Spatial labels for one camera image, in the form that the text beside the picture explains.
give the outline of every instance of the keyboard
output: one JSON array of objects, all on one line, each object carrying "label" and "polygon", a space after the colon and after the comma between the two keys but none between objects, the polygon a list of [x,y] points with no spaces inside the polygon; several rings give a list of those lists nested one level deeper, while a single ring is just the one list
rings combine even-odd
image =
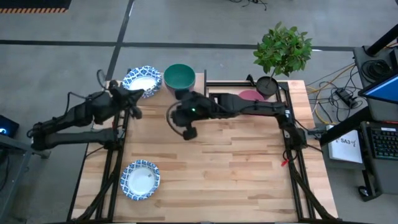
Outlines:
[{"label": "keyboard", "polygon": [[370,142],[373,146],[374,156],[379,159],[398,160],[398,131],[384,131],[382,129],[371,128],[370,130]]}]

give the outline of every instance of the butcher block tabletop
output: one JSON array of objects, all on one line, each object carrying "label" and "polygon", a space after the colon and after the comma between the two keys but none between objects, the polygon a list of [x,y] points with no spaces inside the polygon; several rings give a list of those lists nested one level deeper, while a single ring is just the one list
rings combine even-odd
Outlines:
[{"label": "butcher block tabletop", "polygon": [[[204,74],[197,73],[195,91],[203,93],[205,82]],[[304,82],[287,82],[296,119],[313,128]],[[247,89],[250,88],[208,87],[206,91],[238,94]],[[298,220],[289,168],[281,166],[285,146],[275,118],[238,116],[194,122],[198,137],[184,141],[165,120],[165,112],[174,102],[174,96],[165,86],[152,98],[138,102],[143,117],[129,120],[121,170],[138,159],[151,161],[160,169],[160,186],[153,196],[138,202],[127,198],[119,189],[114,222]],[[107,122],[95,128],[110,126],[111,122]],[[315,140],[308,143],[320,147]],[[99,147],[89,144],[87,153]],[[322,154],[307,148],[303,150],[303,157],[312,192],[326,210],[337,217]],[[72,218],[81,215],[100,190],[105,159],[106,150],[102,149],[85,160]],[[304,216],[308,217],[302,191],[300,197]],[[107,214],[108,202],[109,194],[104,214]]]}]

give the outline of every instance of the monitor screen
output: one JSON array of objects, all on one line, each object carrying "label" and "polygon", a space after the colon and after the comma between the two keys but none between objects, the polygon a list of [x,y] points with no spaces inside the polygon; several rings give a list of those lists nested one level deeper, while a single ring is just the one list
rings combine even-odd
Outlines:
[{"label": "monitor screen", "polygon": [[363,96],[398,103],[398,74],[366,90]]}]

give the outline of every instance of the floor mat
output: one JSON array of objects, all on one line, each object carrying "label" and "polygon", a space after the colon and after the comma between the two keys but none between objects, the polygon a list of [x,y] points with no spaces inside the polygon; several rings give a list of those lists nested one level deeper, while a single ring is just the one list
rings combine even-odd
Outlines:
[{"label": "floor mat", "polygon": [[0,13],[63,13],[72,0],[0,0]]}]

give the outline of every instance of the gray floor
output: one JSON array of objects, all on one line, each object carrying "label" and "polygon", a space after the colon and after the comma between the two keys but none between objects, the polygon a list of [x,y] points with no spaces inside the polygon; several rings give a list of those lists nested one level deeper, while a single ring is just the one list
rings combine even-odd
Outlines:
[{"label": "gray floor", "polygon": [[[115,42],[127,2],[74,0],[66,14],[0,14],[0,39]],[[264,12],[261,5],[241,7],[244,2],[227,0],[135,0],[124,41],[255,44],[268,28],[283,21],[308,31],[314,45],[353,47],[371,44],[398,21],[394,0],[268,3]],[[20,123],[17,138],[29,142],[25,132],[35,122],[63,113],[68,91],[87,95],[99,90],[95,72],[108,69],[113,47],[0,45],[0,52],[0,94],[6,96],[0,99],[0,114]],[[207,69],[210,80],[242,80],[249,73],[263,76],[253,61],[252,50],[122,48],[114,78],[122,78],[129,67],[152,65],[165,70],[173,63],[185,63],[197,72]],[[313,52],[306,71],[290,79],[310,83],[352,62],[351,52]],[[347,75],[335,84],[345,85]],[[357,76],[353,80],[361,87]],[[329,94],[323,91],[321,97]],[[335,109],[330,105],[326,109],[336,121]],[[347,111],[339,116],[343,119]],[[25,217],[28,223],[64,221],[84,150],[84,145],[59,146],[49,160],[34,157],[12,215]],[[395,223],[398,196],[383,195],[364,203],[356,193],[356,186],[363,184],[359,171],[328,168],[328,175],[340,218]]]}]

